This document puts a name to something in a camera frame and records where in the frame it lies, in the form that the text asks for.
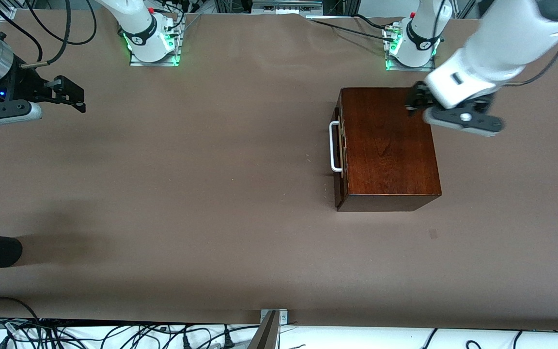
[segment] tabletop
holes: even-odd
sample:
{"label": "tabletop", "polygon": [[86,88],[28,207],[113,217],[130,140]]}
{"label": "tabletop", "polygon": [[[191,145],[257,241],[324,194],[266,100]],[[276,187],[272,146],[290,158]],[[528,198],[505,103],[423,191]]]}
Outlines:
{"label": "tabletop", "polygon": [[[38,15],[63,33],[64,11]],[[42,120],[0,126],[0,235],[25,246],[0,269],[0,295],[40,317],[244,323],[281,307],[301,324],[558,329],[558,62],[496,94],[501,134],[432,127],[439,199],[336,212],[340,88],[425,73],[385,71],[379,40],[297,15],[203,15],[180,66],[130,67],[117,23],[97,17],[90,44],[38,69],[83,87],[87,113],[42,104]],[[15,21],[55,55],[29,13]],[[72,26],[86,38],[91,16],[74,11]],[[437,62],[477,27],[451,20]],[[24,314],[0,303],[0,315]]]}

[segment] wooden cabinet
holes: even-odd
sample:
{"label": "wooden cabinet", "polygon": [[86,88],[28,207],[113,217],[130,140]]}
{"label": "wooden cabinet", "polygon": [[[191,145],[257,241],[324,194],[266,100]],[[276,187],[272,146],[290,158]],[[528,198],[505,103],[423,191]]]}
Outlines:
{"label": "wooden cabinet", "polygon": [[441,196],[430,125],[408,88],[343,88],[329,125],[339,211],[412,211]]}

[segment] black strap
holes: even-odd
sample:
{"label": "black strap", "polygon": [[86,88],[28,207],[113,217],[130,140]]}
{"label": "black strap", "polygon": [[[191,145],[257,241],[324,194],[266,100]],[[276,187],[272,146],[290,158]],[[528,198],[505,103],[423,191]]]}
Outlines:
{"label": "black strap", "polygon": [[142,32],[136,33],[136,34],[124,31],[124,34],[128,38],[128,41],[131,42],[131,44],[134,44],[136,46],[143,46],[143,45],[146,44],[146,41],[152,35],[155,34],[155,32],[156,32],[156,18],[155,18],[155,16],[150,16],[150,17],[152,17],[152,23],[150,24],[150,26],[145,31],[142,31]]}
{"label": "black strap", "polygon": [[417,35],[417,33],[415,33],[415,31],[412,29],[412,20],[408,22],[408,26],[406,26],[406,33],[408,34],[410,41],[415,43],[415,46],[417,46],[417,49],[419,51],[427,51],[428,49],[431,49],[432,45],[434,45],[434,43],[436,43],[436,41],[440,37],[440,35],[437,35],[433,38],[424,38]]}

